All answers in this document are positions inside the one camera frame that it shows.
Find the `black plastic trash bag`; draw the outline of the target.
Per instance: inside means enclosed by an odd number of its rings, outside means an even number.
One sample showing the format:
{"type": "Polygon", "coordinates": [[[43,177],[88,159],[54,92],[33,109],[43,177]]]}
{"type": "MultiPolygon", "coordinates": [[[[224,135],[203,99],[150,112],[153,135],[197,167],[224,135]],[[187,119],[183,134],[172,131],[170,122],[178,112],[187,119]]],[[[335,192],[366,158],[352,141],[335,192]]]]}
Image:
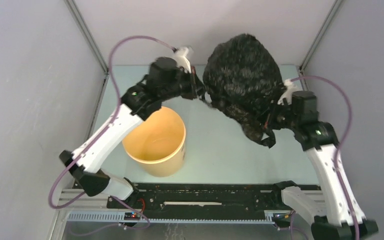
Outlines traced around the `black plastic trash bag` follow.
{"type": "Polygon", "coordinates": [[[271,113],[287,88],[278,64],[254,35],[242,33],[218,44],[207,59],[202,81],[210,108],[235,120],[256,144],[274,146],[271,113]]]}

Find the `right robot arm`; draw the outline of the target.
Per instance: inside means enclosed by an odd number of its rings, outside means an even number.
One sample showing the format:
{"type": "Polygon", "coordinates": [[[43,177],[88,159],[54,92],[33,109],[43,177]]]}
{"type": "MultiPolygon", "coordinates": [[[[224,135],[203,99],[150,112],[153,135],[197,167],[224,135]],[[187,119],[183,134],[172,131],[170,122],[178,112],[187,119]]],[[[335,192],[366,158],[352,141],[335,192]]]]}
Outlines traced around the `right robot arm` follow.
{"type": "Polygon", "coordinates": [[[292,208],[310,225],[315,240],[365,240],[378,233],[376,221],[366,218],[353,195],[337,135],[330,123],[319,120],[313,92],[284,93],[272,105],[264,127],[270,147],[275,144],[273,130],[289,129],[294,133],[315,170],[325,204],[320,207],[293,181],[283,181],[274,184],[270,196],[275,208],[292,208]]]}

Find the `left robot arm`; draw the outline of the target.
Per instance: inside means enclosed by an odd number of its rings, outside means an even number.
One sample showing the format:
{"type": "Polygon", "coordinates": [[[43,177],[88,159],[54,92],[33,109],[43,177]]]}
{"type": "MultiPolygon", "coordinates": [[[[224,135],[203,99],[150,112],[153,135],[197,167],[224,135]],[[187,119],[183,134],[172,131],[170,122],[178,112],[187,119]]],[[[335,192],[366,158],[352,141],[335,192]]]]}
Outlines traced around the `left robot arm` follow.
{"type": "Polygon", "coordinates": [[[202,86],[185,55],[157,58],[148,73],[117,98],[114,112],[98,131],[77,149],[62,151],[59,159],[87,196],[105,193],[117,197],[125,208],[133,208],[138,202],[133,184],[127,178],[105,174],[102,164],[132,130],[161,109],[164,101],[177,97],[194,100],[203,92],[202,86]]]}

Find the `yellow plastic trash bin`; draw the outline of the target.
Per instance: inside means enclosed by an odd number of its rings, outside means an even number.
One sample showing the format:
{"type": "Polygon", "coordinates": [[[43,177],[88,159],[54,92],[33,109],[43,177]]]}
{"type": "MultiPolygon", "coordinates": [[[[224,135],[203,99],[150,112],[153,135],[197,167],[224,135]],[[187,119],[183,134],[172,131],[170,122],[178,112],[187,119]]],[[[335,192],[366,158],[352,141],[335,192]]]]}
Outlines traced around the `yellow plastic trash bin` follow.
{"type": "Polygon", "coordinates": [[[163,106],[133,129],[122,145],[148,174],[162,178],[175,174],[184,165],[186,136],[183,119],[163,106]]]}

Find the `right controller circuit board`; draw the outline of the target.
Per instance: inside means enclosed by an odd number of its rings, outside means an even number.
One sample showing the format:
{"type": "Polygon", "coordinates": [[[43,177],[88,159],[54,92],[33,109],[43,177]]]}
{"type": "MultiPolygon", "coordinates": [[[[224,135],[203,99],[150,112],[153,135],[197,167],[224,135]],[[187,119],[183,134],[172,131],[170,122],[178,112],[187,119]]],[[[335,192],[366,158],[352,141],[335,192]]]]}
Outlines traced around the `right controller circuit board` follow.
{"type": "Polygon", "coordinates": [[[272,217],[272,221],[288,221],[292,216],[294,212],[288,212],[288,213],[274,213],[272,217]]]}

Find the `controller circuit board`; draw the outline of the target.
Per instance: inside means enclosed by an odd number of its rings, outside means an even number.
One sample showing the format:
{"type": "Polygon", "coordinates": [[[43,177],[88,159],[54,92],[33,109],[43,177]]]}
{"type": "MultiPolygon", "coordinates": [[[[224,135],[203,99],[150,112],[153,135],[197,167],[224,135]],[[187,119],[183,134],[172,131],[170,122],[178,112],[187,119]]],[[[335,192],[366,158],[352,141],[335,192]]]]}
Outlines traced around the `controller circuit board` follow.
{"type": "Polygon", "coordinates": [[[272,217],[272,221],[288,221],[292,216],[294,212],[288,212],[288,213],[274,213],[272,217]]]}
{"type": "Polygon", "coordinates": [[[141,215],[137,212],[125,212],[123,219],[125,221],[139,221],[141,220],[141,215]]]}

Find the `left controller circuit board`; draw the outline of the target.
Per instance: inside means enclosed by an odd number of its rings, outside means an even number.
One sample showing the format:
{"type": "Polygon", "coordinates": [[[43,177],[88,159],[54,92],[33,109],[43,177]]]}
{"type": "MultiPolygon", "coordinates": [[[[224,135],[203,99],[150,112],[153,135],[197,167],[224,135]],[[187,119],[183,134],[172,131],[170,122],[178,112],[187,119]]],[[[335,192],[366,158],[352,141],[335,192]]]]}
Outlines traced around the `left controller circuit board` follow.
{"type": "Polygon", "coordinates": [[[125,212],[123,219],[125,221],[139,221],[141,220],[141,215],[137,212],[125,212]]]}

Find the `right aluminium frame post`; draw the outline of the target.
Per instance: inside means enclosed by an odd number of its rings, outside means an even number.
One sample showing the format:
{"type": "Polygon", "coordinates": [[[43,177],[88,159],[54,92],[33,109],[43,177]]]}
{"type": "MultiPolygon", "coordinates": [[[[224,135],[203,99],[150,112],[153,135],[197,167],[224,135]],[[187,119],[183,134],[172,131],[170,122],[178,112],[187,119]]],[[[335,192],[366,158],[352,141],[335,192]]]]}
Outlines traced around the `right aluminium frame post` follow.
{"type": "Polygon", "coordinates": [[[336,15],[340,11],[342,5],[344,4],[345,0],[335,0],[333,2],[333,5],[331,6],[329,12],[327,13],[326,18],[324,19],[319,31],[317,32],[310,48],[308,49],[303,61],[301,62],[299,66],[299,70],[304,73],[305,69],[307,68],[309,62],[311,61],[315,51],[317,50],[318,46],[320,45],[321,41],[323,40],[325,34],[327,33],[330,25],[334,21],[336,15]]]}

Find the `aluminium frame post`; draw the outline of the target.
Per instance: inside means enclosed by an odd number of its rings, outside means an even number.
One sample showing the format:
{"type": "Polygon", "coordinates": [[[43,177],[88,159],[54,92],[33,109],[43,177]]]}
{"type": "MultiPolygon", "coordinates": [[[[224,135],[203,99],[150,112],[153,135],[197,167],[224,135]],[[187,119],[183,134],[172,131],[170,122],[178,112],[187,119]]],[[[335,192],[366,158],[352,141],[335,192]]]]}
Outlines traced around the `aluminium frame post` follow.
{"type": "Polygon", "coordinates": [[[99,50],[99,47],[89,29],[87,26],[87,23],[76,3],[75,0],[64,0],[69,12],[71,13],[74,21],[77,24],[78,29],[80,30],[81,34],[84,37],[85,42],[87,43],[88,47],[90,48],[93,56],[99,63],[100,68],[102,71],[107,75],[108,74],[108,65],[106,63],[106,60],[104,59],[103,54],[99,50]]]}
{"type": "Polygon", "coordinates": [[[309,62],[311,61],[315,51],[317,50],[318,46],[320,45],[321,41],[323,40],[325,34],[327,33],[330,25],[334,21],[336,15],[340,11],[342,5],[344,4],[345,0],[335,0],[333,2],[333,5],[331,6],[329,12],[327,13],[326,18],[324,19],[319,31],[317,32],[310,48],[308,49],[303,61],[301,62],[299,66],[299,70],[304,73],[305,69],[307,68],[309,62]]]}

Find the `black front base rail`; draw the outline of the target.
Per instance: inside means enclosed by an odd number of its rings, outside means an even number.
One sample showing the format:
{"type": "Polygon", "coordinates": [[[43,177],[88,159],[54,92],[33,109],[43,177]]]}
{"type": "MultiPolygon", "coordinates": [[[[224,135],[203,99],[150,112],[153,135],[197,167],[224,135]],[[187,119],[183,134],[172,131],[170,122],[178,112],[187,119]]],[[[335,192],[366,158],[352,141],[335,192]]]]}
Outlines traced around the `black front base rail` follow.
{"type": "Polygon", "coordinates": [[[291,208],[281,190],[295,187],[288,180],[274,184],[136,183],[124,203],[142,210],[152,222],[269,222],[291,208]]]}

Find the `left aluminium frame post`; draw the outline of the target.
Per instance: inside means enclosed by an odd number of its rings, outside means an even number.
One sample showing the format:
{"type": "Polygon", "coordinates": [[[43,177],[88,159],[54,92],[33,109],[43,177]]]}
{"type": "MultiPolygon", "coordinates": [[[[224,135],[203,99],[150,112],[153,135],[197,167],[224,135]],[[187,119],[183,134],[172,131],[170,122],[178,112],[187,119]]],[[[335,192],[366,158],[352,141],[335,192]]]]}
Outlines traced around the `left aluminium frame post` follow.
{"type": "Polygon", "coordinates": [[[103,54],[99,50],[99,47],[89,29],[87,26],[87,23],[76,3],[75,0],[64,0],[69,12],[71,13],[74,21],[77,24],[78,29],[80,30],[81,34],[84,37],[85,42],[87,43],[88,47],[90,48],[93,56],[99,63],[100,68],[102,71],[107,75],[108,74],[108,65],[106,63],[106,60],[104,59],[103,54]]]}

